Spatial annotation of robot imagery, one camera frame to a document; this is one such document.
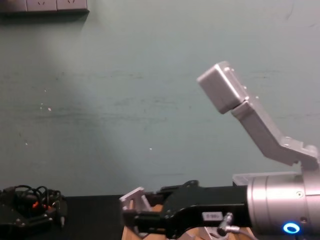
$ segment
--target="robotic arm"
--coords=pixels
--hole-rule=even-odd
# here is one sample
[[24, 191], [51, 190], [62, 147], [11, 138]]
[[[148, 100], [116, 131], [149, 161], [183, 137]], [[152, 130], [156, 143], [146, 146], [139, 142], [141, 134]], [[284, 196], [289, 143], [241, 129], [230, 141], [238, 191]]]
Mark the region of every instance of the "robotic arm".
[[[283, 136], [227, 62], [214, 65], [197, 81], [221, 114], [231, 111], [240, 121], [265, 157], [289, 166], [300, 162], [302, 174], [259, 176], [245, 187], [203, 188], [189, 181], [156, 194], [141, 191], [137, 197], [131, 192], [120, 199], [125, 225], [140, 237], [157, 233], [170, 239], [195, 227], [218, 227], [220, 235], [238, 227], [254, 227], [266, 235], [320, 235], [317, 148]], [[150, 206], [129, 210], [133, 195], [163, 204], [162, 212], [152, 212]]]

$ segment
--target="label sticker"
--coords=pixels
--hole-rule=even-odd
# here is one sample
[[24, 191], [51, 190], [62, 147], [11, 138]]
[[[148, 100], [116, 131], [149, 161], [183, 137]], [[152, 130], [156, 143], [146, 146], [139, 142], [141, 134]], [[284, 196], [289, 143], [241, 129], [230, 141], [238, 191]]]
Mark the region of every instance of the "label sticker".
[[224, 216], [221, 211], [205, 211], [202, 213], [203, 221], [222, 221]]

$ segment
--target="black table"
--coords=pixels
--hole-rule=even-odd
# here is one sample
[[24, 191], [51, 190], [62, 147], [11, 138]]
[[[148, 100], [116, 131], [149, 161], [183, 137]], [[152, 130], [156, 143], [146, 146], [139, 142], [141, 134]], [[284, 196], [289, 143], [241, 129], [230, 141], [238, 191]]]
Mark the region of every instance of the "black table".
[[120, 195], [68, 197], [68, 221], [26, 240], [121, 240]]

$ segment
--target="wall outlet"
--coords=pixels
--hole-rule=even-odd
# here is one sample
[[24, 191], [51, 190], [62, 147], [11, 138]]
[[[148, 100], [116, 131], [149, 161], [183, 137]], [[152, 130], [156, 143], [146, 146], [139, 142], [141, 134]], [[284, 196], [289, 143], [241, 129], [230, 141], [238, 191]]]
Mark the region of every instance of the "wall outlet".
[[56, 0], [59, 10], [88, 10], [87, 0]]
[[27, 11], [26, 0], [0, 0], [0, 13], [22, 13]]
[[28, 12], [47, 12], [57, 11], [56, 0], [26, 0], [26, 8]]

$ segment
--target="blue led ring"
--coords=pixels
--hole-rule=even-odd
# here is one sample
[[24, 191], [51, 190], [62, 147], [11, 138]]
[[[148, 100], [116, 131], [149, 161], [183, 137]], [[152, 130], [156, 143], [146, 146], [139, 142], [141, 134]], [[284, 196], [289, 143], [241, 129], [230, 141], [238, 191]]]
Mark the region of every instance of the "blue led ring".
[[293, 222], [289, 222], [283, 226], [283, 230], [287, 234], [297, 234], [300, 231], [300, 227]]

